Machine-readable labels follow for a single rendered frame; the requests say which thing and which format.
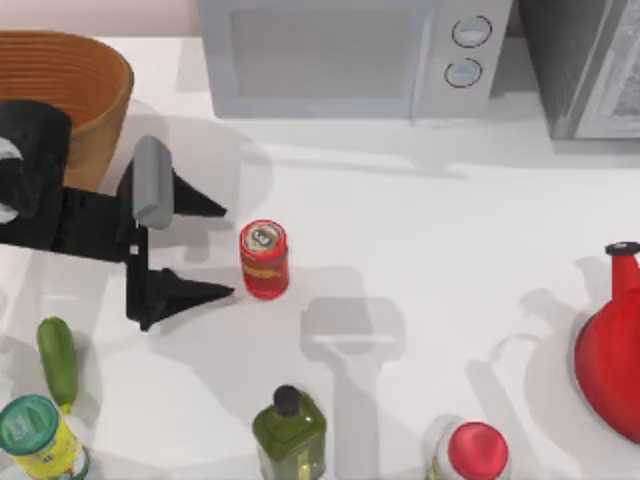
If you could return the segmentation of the microwave oven door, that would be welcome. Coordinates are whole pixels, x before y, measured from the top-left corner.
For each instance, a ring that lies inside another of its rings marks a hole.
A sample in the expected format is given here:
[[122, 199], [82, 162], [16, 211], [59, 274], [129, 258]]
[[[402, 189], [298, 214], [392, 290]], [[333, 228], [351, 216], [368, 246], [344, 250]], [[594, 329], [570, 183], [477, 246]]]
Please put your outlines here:
[[197, 0], [217, 117], [407, 118], [430, 0]]

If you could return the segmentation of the green bottle with black cap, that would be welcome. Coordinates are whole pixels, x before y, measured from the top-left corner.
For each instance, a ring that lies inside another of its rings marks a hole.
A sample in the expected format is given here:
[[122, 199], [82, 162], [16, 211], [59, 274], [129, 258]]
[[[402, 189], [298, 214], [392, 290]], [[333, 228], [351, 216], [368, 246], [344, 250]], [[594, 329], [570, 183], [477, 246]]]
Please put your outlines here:
[[253, 420], [264, 480], [320, 480], [326, 471], [327, 421], [312, 397], [285, 384]]

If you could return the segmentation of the bottle with red cap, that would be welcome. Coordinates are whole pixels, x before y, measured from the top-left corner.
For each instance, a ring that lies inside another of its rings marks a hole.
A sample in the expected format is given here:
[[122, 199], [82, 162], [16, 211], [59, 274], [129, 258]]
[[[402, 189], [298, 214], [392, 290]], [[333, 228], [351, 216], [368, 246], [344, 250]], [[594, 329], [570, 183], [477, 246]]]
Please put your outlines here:
[[482, 421], [437, 417], [425, 432], [424, 453], [424, 480], [511, 480], [508, 443]]

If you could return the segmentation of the pale microwave oven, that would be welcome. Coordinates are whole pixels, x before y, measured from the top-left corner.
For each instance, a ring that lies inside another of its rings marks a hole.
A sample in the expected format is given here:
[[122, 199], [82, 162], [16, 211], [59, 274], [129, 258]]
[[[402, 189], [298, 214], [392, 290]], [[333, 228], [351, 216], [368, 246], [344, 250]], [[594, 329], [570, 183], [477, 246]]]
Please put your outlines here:
[[[480, 116], [489, 101], [513, 0], [430, 0], [432, 11], [425, 22], [412, 110], [412, 122]], [[490, 38], [476, 48], [461, 48], [452, 39], [457, 21], [476, 15], [492, 24]], [[445, 68], [465, 58], [483, 67], [481, 79], [473, 86], [455, 89], [444, 80]]]

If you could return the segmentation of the yellow can with green lid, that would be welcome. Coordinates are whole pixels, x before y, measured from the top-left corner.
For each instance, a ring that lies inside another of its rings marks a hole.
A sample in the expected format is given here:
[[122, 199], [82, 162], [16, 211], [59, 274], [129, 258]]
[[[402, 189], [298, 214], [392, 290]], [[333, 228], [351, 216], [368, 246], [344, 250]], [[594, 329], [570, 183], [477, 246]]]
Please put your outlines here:
[[0, 411], [0, 449], [31, 480], [84, 480], [90, 456], [51, 400], [24, 395]]

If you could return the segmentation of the brown woven basket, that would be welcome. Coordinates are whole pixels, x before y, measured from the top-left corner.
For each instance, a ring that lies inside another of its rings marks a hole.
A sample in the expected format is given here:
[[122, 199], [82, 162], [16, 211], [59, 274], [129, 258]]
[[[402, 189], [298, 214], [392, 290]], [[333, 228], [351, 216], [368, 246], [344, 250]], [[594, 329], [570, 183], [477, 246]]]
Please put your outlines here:
[[71, 119], [67, 186], [99, 189], [133, 85], [129, 62], [101, 41], [56, 31], [0, 30], [0, 100], [41, 101]]

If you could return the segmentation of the round microwave knob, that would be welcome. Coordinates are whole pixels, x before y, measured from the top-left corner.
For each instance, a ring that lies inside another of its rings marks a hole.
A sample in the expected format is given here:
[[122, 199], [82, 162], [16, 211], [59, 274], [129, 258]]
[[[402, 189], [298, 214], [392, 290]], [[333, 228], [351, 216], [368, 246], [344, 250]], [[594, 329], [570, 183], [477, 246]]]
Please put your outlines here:
[[475, 85], [482, 77], [482, 65], [472, 59], [465, 58], [459, 62], [450, 63], [444, 71], [444, 80], [455, 89], [465, 89]]
[[476, 15], [457, 21], [452, 29], [452, 39], [461, 48], [476, 48], [490, 38], [492, 31], [490, 20]]

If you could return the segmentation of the grey cabinet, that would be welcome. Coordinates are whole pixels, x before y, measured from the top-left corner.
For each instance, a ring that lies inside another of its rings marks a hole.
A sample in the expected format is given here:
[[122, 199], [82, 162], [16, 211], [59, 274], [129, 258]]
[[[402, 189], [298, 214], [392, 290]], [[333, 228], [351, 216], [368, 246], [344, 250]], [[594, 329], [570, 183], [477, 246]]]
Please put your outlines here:
[[519, 0], [550, 136], [640, 140], [640, 0]]

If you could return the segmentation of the green cucumber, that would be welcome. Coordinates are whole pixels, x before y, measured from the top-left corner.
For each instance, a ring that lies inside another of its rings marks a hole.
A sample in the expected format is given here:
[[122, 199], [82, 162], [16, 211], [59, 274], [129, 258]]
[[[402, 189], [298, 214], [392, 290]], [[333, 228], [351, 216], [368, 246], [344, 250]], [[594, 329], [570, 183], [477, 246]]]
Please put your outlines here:
[[73, 334], [59, 317], [42, 320], [36, 341], [49, 393], [63, 413], [69, 414], [78, 394], [78, 366]]

